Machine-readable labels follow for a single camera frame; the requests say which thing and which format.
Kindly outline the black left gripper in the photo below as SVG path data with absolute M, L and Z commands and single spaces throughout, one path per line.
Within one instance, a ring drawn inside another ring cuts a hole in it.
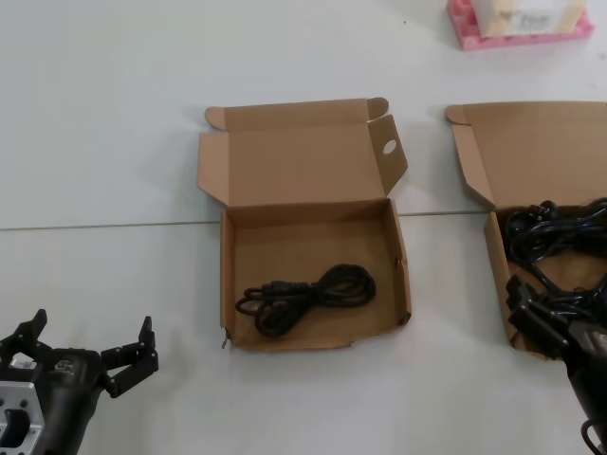
M 1 366 L 7 367 L 18 354 L 39 362 L 45 348 L 38 338 L 46 323 L 46 310 L 39 309 L 32 319 L 21 322 L 3 338 Z M 156 336 L 150 316 L 144 319 L 137 342 L 101 354 L 76 349 L 54 351 L 35 381 L 44 428 L 33 452 L 76 454 L 103 385 L 112 398 L 118 398 L 157 371 Z

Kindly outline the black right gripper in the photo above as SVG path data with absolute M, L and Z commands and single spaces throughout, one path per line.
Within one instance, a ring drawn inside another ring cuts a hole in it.
M 518 275 L 507 284 L 508 322 L 544 355 L 561 354 L 575 395 L 587 419 L 581 435 L 590 450 L 606 449 L 606 330 L 568 320 L 541 302 Z

